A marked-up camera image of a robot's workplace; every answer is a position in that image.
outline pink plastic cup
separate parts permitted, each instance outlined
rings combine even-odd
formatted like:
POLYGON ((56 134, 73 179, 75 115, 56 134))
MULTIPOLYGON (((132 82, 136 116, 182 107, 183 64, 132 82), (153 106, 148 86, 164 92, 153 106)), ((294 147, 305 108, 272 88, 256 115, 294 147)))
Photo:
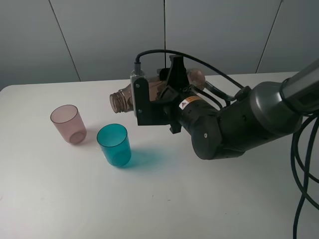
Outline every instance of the pink plastic cup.
POLYGON ((85 139, 86 128, 75 106, 60 106, 52 112, 50 118, 68 143, 77 144, 85 139))

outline yellow warning sticker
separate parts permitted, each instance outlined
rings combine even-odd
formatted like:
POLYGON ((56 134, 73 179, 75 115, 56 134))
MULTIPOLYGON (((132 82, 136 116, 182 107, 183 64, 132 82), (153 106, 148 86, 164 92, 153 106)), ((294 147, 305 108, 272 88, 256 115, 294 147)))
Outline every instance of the yellow warning sticker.
POLYGON ((190 97, 187 97, 185 100, 183 100, 180 104, 179 104, 179 107, 184 110, 184 108, 191 102, 193 101, 197 101, 197 100, 202 100, 201 97, 199 96, 190 96, 190 97))

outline white wall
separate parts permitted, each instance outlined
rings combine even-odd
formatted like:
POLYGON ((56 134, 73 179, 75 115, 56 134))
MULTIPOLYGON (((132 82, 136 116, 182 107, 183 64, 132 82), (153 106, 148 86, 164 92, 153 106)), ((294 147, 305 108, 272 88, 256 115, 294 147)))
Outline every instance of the white wall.
POLYGON ((280 0, 166 0, 166 47, 228 74, 255 73, 279 5, 280 0))
POLYGON ((300 71, 319 58, 319 1, 285 0, 258 73, 300 71))
MULTIPOLYGON (((164 48, 163 0, 51 0, 81 81, 128 79, 135 56, 164 48)), ((164 55, 143 57, 156 74, 164 55)))
MULTIPOLYGON (((137 53, 164 48, 164 0, 51 2, 54 11, 49 0, 1 1, 0 90, 12 84, 127 79, 137 53)), ((165 4, 167 49, 228 74, 255 73, 262 56, 258 72, 298 71, 319 56, 317 0, 165 4)), ((142 64, 153 75, 164 66, 164 56, 145 56, 142 64)))
POLYGON ((79 81, 46 0, 0 3, 0 90, 8 85, 79 81))

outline plastic cup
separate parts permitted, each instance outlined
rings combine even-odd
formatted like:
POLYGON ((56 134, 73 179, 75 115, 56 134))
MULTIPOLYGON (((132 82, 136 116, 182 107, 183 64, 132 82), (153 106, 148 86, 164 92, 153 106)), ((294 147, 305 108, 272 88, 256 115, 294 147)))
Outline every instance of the plastic cup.
POLYGON ((52 112, 50 118, 68 143, 77 144, 85 139, 86 128, 75 106, 60 106, 52 112))
POLYGON ((111 165, 122 167, 130 161, 130 142, 128 132, 123 125, 113 123, 104 126, 96 138, 111 165))

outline teal plastic cup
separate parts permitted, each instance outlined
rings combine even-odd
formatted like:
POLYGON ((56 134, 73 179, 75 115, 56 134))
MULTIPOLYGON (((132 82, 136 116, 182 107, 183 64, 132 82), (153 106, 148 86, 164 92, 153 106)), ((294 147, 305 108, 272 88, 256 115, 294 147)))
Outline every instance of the teal plastic cup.
POLYGON ((100 129, 97 141, 107 161, 116 167, 122 167, 131 159, 128 131, 123 125, 113 123, 100 129))

